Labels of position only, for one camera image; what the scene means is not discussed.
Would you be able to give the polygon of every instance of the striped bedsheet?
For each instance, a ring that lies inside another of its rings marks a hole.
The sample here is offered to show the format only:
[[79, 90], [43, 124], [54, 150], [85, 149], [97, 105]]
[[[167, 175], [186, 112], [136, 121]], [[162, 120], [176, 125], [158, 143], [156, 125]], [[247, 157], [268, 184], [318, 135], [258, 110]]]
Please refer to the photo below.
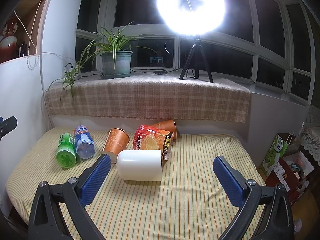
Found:
[[[7, 181], [8, 195], [28, 223], [39, 182], [64, 183], [92, 166], [102, 152], [106, 131], [91, 131], [96, 155], [69, 170], [55, 161], [59, 135], [73, 129], [54, 128], [26, 154]], [[130, 134], [128, 149], [132, 149]], [[165, 164], [162, 182], [123, 181], [113, 164], [107, 179], [86, 210], [106, 239], [217, 239], [237, 212], [212, 171], [223, 155], [246, 179], [264, 185], [242, 147], [231, 135], [179, 135]], [[80, 239], [65, 204], [61, 210], [74, 239]], [[260, 206], [244, 239], [249, 239], [262, 213]]]

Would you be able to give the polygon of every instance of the metal screw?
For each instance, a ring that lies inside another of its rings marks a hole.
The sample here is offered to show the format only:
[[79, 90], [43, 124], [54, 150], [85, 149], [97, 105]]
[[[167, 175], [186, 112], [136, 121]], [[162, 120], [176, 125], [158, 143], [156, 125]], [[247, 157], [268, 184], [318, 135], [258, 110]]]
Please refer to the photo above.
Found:
[[248, 179], [247, 182], [250, 186], [255, 186], [257, 184], [253, 179]]
[[39, 183], [39, 187], [44, 187], [45, 185], [47, 185], [47, 182], [46, 181], [41, 181]]
[[74, 184], [74, 183], [77, 182], [77, 178], [71, 177], [70, 179], [68, 179], [68, 182], [69, 182], [70, 184]]
[[279, 189], [281, 189], [281, 190], [284, 190], [284, 189], [285, 189], [285, 187], [284, 187], [284, 185], [283, 185], [282, 183], [278, 184], [277, 187], [278, 187]]

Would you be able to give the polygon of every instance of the white cylinder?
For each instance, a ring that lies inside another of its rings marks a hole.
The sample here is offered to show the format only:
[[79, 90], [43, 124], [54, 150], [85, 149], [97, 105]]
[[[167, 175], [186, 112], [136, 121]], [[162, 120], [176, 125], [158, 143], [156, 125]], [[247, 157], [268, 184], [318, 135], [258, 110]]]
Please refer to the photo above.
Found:
[[161, 150], [124, 150], [117, 158], [117, 172], [124, 180], [161, 181]]

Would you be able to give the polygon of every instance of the green flower pot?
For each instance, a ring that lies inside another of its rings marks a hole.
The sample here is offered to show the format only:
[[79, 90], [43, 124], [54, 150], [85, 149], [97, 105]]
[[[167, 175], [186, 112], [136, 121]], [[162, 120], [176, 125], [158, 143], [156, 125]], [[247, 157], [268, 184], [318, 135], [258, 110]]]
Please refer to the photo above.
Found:
[[132, 51], [116, 52], [116, 69], [113, 64], [113, 53], [106, 52], [101, 54], [104, 75], [119, 75], [130, 73]]

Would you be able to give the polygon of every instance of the red and white vase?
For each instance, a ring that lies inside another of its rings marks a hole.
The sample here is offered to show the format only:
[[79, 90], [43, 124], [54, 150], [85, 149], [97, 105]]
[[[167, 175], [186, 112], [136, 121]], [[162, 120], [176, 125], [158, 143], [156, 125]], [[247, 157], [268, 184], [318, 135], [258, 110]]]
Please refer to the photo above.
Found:
[[14, 16], [9, 18], [2, 30], [2, 40], [0, 41], [0, 63], [15, 58], [17, 49], [17, 38], [14, 36], [18, 29], [18, 19]]

